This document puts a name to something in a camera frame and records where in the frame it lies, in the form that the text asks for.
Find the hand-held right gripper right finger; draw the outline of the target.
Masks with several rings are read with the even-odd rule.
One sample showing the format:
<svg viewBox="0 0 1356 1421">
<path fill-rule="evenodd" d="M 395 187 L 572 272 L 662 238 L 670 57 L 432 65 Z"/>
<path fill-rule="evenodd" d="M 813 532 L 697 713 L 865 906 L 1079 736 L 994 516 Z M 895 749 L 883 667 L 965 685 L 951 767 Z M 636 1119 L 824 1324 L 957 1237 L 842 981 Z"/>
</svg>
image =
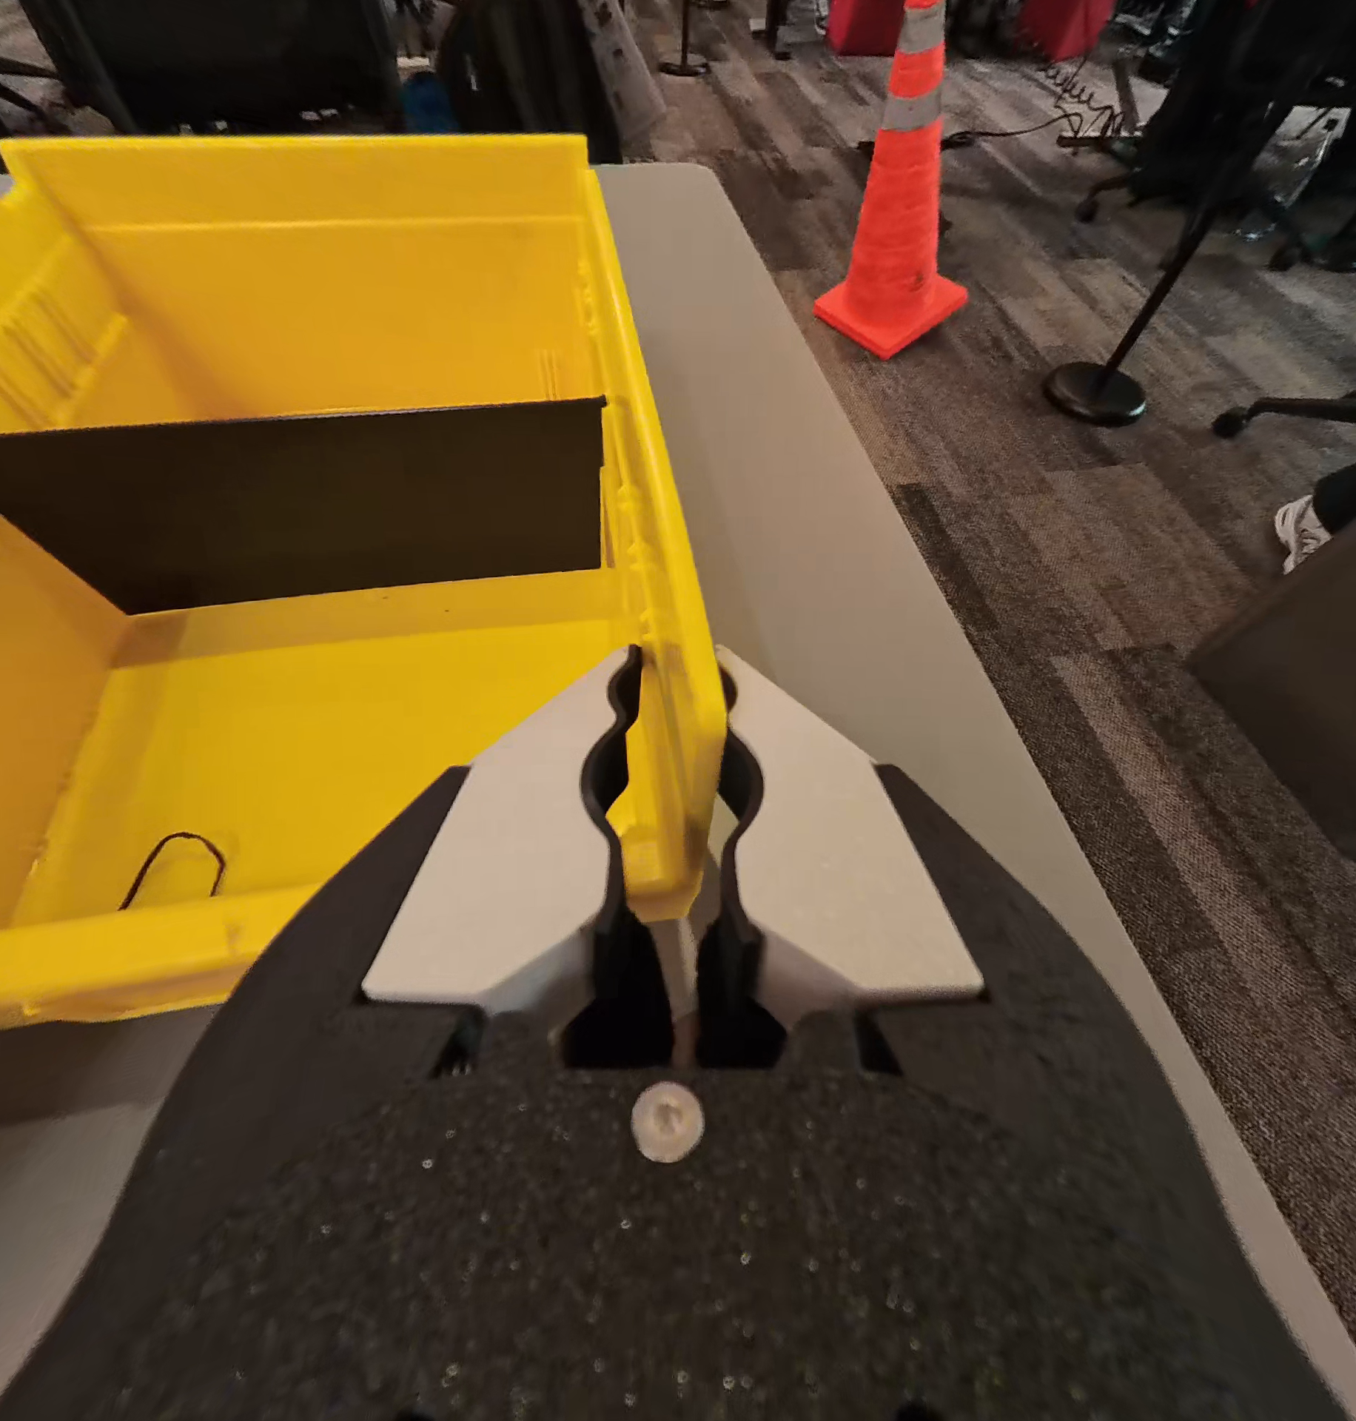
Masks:
<svg viewBox="0 0 1356 1421">
<path fill-rule="evenodd" d="M 965 1004 L 986 981 L 878 764 L 729 650 L 714 851 L 697 960 L 697 1062 L 772 1068 L 824 1014 Z"/>
</svg>

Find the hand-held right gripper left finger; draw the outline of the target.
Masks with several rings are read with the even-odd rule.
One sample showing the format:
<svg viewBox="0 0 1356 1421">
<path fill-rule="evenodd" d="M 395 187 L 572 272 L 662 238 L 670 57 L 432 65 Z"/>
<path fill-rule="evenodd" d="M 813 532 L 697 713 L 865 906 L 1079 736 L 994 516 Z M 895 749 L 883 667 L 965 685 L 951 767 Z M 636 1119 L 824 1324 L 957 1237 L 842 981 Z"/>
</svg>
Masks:
<svg viewBox="0 0 1356 1421">
<path fill-rule="evenodd" d="M 630 783 L 640 650 L 484 749 L 366 975 L 366 998 L 525 1014 L 578 1068 L 662 1068 L 675 1023 L 610 809 Z"/>
</svg>

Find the yellow plastic bin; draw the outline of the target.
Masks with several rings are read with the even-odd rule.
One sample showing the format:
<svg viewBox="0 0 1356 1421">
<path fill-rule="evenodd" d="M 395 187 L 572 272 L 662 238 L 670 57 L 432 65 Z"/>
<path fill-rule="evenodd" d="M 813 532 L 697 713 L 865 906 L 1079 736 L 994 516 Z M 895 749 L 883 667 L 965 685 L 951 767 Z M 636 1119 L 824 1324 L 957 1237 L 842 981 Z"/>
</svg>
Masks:
<svg viewBox="0 0 1356 1421">
<path fill-rule="evenodd" d="M 640 650 L 628 902 L 699 892 L 725 736 L 581 136 L 18 138 L 0 436 L 605 400 L 594 571 L 126 615 L 0 516 L 0 1029 L 215 1005 L 448 768 Z M 171 843 L 215 841 L 227 873 Z"/>
</svg>

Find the black bin divider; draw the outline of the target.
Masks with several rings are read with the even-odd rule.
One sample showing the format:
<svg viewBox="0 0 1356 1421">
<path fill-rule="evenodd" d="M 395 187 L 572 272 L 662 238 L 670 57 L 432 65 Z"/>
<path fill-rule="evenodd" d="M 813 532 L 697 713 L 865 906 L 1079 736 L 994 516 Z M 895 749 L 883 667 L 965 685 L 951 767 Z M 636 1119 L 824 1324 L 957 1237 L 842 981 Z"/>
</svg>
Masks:
<svg viewBox="0 0 1356 1421">
<path fill-rule="evenodd" d="M 0 516 L 126 615 L 594 571 L 605 400 L 0 436 Z"/>
</svg>

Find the black floor stand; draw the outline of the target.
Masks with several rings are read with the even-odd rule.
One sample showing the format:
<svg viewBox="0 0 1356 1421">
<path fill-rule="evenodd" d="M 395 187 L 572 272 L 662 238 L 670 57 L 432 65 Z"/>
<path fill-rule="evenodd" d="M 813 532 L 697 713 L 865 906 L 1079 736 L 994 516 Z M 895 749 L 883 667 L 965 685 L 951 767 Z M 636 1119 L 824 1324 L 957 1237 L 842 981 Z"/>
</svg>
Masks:
<svg viewBox="0 0 1356 1421">
<path fill-rule="evenodd" d="M 1191 77 L 1178 80 L 1167 97 L 1178 133 L 1189 133 L 1191 105 L 1201 105 L 1196 158 L 1189 142 L 1183 145 L 1184 159 L 1196 165 L 1183 232 L 1115 350 L 1099 362 L 1071 360 L 1048 370 L 1042 394 L 1056 412 L 1099 429 L 1125 429 L 1145 413 L 1145 389 L 1125 373 L 1125 360 L 1226 209 L 1260 211 L 1282 232 L 1273 272 L 1311 260 L 1307 238 L 1290 217 L 1288 203 L 1272 196 L 1255 177 L 1255 165 L 1290 111 L 1311 105 L 1311 90 L 1319 82 L 1353 13 L 1356 3 L 1218 5 L 1214 22 L 1220 22 L 1220 14 L 1227 14 L 1227 22 L 1220 25 L 1216 47 L 1201 47 L 1191 57 Z"/>
</svg>

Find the orange traffic cone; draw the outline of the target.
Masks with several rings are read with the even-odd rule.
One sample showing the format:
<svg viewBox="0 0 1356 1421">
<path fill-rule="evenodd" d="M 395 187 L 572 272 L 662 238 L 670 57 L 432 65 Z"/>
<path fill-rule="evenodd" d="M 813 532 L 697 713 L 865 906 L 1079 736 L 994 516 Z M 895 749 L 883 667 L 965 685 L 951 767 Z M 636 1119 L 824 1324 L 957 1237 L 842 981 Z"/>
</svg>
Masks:
<svg viewBox="0 0 1356 1421">
<path fill-rule="evenodd" d="M 847 279 L 815 315 L 890 360 L 960 313 L 967 291 L 941 277 L 941 113 L 946 5 L 907 3 Z"/>
</svg>

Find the black office chair base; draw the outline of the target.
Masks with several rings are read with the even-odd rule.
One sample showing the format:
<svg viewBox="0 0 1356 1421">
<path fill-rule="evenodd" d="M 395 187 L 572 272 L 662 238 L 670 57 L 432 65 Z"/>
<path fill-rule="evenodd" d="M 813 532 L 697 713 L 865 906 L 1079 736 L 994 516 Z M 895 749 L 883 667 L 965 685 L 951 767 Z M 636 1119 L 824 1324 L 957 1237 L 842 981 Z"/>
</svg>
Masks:
<svg viewBox="0 0 1356 1421">
<path fill-rule="evenodd" d="M 1212 424 L 1212 432 L 1232 440 L 1260 416 L 1307 419 L 1329 425 L 1356 429 L 1356 391 L 1334 400 L 1279 400 L 1264 397 L 1247 406 L 1222 412 Z"/>
</svg>

